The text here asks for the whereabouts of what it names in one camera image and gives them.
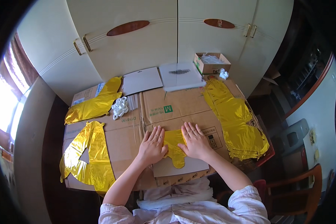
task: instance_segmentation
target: gold handle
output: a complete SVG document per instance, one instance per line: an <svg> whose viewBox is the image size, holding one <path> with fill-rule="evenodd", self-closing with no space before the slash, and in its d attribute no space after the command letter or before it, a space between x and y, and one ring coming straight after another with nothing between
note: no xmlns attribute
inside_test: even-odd
<svg viewBox="0 0 336 224"><path fill-rule="evenodd" d="M255 27L254 27L254 31L253 31L253 34L250 36L251 38L254 38L254 36L255 36L255 32L256 32L256 25L254 25Z"/></svg>
<svg viewBox="0 0 336 224"><path fill-rule="evenodd" d="M244 37L247 37L248 34L249 34L249 31L250 31L250 23L246 23L246 24L248 25L248 30L247 30L246 34L244 35Z"/></svg>
<svg viewBox="0 0 336 224"><path fill-rule="evenodd" d="M86 35L87 35L87 34L85 34L85 35L82 37L82 39L83 39L83 41L85 42L88 51L89 51L89 52L92 52L91 47L89 46L88 41L87 41L87 39L86 39Z"/></svg>
<svg viewBox="0 0 336 224"><path fill-rule="evenodd" d="M79 50L79 48L78 48L78 46L77 46L77 44L76 44L76 39L73 41L73 45L75 46L75 48L76 48L76 51L78 52L78 55L82 55L81 54L81 51Z"/></svg>

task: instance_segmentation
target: right hand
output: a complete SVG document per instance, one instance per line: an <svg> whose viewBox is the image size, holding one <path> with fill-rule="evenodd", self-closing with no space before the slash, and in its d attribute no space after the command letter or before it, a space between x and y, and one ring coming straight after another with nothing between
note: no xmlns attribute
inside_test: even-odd
<svg viewBox="0 0 336 224"><path fill-rule="evenodd" d="M207 156L215 151L210 147L208 139L196 124L195 127L189 122L184 122L182 134L187 145L178 144L187 156L195 159L205 160Z"/></svg>

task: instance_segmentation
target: left hand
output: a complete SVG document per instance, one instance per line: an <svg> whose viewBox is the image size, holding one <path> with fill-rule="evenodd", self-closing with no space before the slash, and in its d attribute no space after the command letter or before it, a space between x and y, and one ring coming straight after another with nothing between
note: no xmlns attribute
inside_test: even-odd
<svg viewBox="0 0 336 224"><path fill-rule="evenodd" d="M146 167L160 161L168 151L168 145L163 146L164 129L161 126L154 127L151 135L147 131L139 147L136 157Z"/></svg>

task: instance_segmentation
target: white paper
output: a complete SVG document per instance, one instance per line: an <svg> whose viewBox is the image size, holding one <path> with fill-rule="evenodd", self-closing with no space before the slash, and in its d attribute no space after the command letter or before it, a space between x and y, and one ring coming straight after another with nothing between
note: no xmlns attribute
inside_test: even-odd
<svg viewBox="0 0 336 224"><path fill-rule="evenodd" d="M163 89L167 92L206 85L193 62L172 63L161 65Z"/></svg>
<svg viewBox="0 0 336 224"><path fill-rule="evenodd" d="M184 161L184 167L177 169L173 166L173 162L170 157L163 158L158 163L153 164L153 176L165 177L209 169L209 165L200 159L193 159L186 156L184 157Z"/></svg>
<svg viewBox="0 0 336 224"><path fill-rule="evenodd" d="M123 76L123 95L162 87L157 67L143 69Z"/></svg>

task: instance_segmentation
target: plastic bag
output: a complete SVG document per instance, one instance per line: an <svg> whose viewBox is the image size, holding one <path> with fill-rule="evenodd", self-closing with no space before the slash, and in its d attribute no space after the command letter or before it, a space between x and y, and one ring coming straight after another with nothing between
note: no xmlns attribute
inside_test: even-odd
<svg viewBox="0 0 336 224"><path fill-rule="evenodd" d="M206 56L207 53L203 54L200 59L204 64L226 64L224 62L222 62L219 58L217 58L216 56L211 56L208 55Z"/></svg>

